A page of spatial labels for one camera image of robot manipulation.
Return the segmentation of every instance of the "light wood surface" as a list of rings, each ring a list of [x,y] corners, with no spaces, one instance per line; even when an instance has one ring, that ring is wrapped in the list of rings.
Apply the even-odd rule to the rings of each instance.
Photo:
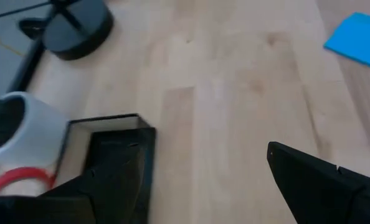
[[[269,141],[370,176],[370,68],[322,48],[370,0],[107,3],[108,40],[74,62],[45,53],[29,91],[158,129],[151,223],[295,223]]]

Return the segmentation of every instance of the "blue paper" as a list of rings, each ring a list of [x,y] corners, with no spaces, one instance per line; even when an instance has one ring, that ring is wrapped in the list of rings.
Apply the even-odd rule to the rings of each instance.
[[[340,24],[324,47],[370,66],[370,16],[355,12]]]

